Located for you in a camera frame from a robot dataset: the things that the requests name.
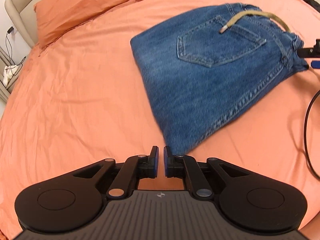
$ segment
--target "denim fabric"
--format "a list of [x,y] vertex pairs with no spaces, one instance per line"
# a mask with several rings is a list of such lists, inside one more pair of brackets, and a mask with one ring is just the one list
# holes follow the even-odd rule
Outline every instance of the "denim fabric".
[[183,155],[308,64],[303,41],[267,17],[245,16],[219,33],[241,3],[188,11],[135,36],[131,47],[153,114]]

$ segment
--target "gray ribbed surface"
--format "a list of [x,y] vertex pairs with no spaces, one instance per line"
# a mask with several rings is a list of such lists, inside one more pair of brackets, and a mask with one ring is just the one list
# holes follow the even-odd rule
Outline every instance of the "gray ribbed surface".
[[17,240],[306,240],[292,231],[257,236],[228,224],[210,202],[186,191],[135,191],[126,200],[111,201],[90,225],[61,235],[24,231]]

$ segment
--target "back pocket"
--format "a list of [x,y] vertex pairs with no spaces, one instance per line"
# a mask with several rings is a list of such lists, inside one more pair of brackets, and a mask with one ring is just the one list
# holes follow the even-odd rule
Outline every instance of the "back pocket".
[[248,55],[267,41],[252,31],[234,24],[224,33],[227,23],[221,16],[208,20],[178,36],[178,58],[206,67],[215,67]]

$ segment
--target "drawstring tip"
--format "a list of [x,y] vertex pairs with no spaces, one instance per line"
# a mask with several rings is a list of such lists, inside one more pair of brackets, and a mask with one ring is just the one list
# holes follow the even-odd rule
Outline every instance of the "drawstring tip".
[[228,25],[224,25],[219,32],[224,33],[227,29],[228,29]]

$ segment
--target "silver screw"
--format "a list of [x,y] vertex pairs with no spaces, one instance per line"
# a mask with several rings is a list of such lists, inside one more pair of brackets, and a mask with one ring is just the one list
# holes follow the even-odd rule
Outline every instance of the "silver screw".
[[124,194],[124,190],[120,188],[113,188],[109,190],[108,193],[112,197],[121,197]]
[[209,197],[212,195],[212,192],[211,192],[211,190],[208,190],[206,188],[201,188],[201,189],[197,190],[197,195],[199,197]]

